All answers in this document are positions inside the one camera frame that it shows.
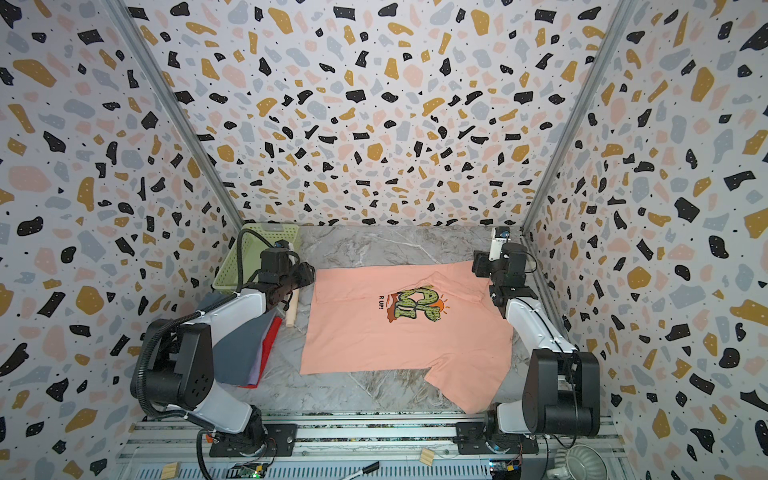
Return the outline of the pink graphic t-shirt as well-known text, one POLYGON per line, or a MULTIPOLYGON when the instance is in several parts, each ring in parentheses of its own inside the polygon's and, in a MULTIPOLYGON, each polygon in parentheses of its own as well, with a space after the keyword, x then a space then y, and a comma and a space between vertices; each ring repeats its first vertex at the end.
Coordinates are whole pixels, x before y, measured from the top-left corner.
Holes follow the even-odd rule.
POLYGON ((513 328, 471 266, 318 271, 301 374, 423 369, 464 412, 485 410, 510 370, 513 328))

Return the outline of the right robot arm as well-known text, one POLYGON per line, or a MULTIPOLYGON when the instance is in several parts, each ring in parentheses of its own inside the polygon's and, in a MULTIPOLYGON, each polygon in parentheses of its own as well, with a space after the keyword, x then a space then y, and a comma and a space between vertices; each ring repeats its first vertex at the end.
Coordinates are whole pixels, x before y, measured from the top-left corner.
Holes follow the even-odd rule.
POLYGON ((548 318, 526 285, 536 270, 536 259, 506 228, 493 230, 487 251, 473 253, 472 272, 490 280, 492 303, 529 353, 522 398, 491 409, 489 434, 594 437, 601 425, 599 362, 570 343, 548 318))

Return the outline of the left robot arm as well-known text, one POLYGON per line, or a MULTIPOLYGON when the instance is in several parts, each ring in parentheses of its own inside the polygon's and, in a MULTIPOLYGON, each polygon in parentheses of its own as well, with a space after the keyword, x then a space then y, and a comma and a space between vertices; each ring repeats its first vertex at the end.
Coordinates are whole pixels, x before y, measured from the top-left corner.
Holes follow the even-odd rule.
POLYGON ((260 410, 228 389, 259 384, 294 291, 314 280, 314 268, 279 240, 261 252, 252 274, 237 263, 232 293, 184 317, 153 321, 130 385, 145 415, 183 418, 237 455, 267 448, 260 410))

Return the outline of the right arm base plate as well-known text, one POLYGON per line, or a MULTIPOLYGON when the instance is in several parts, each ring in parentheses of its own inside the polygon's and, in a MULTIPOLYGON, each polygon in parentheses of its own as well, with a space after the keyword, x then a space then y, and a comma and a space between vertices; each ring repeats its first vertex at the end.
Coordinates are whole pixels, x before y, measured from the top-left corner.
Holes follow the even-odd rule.
POLYGON ((537 442, 523 434, 493 431, 483 422, 457 422, 453 442, 460 455, 537 454, 537 442))

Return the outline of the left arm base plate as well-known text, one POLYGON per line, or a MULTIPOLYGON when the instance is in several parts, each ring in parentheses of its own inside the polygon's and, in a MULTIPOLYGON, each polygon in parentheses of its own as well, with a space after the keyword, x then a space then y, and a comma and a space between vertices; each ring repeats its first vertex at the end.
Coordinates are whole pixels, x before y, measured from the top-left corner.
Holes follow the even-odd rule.
POLYGON ((238 434, 218 432, 209 455, 213 458, 290 457, 297 431, 297 424, 272 423, 247 428, 238 434))

